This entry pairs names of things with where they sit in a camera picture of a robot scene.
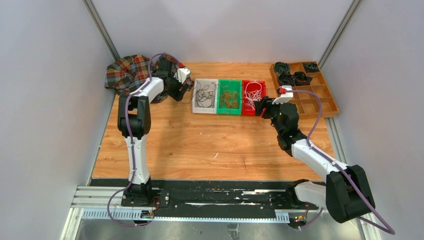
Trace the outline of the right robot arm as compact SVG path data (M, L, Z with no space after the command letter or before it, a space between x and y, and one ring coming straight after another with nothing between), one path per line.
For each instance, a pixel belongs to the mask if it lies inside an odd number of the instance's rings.
M338 223L361 217L375 209L375 201L365 170L349 166L316 147L299 129L299 114L295 104L275 103L263 97L255 101L255 115L269 119L276 130L279 147L314 170L324 181L307 179L294 181L286 188L286 203L294 209L304 203L327 209Z

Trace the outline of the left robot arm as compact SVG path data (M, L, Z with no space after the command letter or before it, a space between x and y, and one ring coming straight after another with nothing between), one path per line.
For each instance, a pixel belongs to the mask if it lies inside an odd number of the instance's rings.
M190 75L191 71L182 63L162 59L152 76L139 88L119 97L117 127L126 142L130 163L128 184L122 191L122 206L153 205L155 195L147 164L147 136L152 126L150 105L163 93L181 101L191 86Z

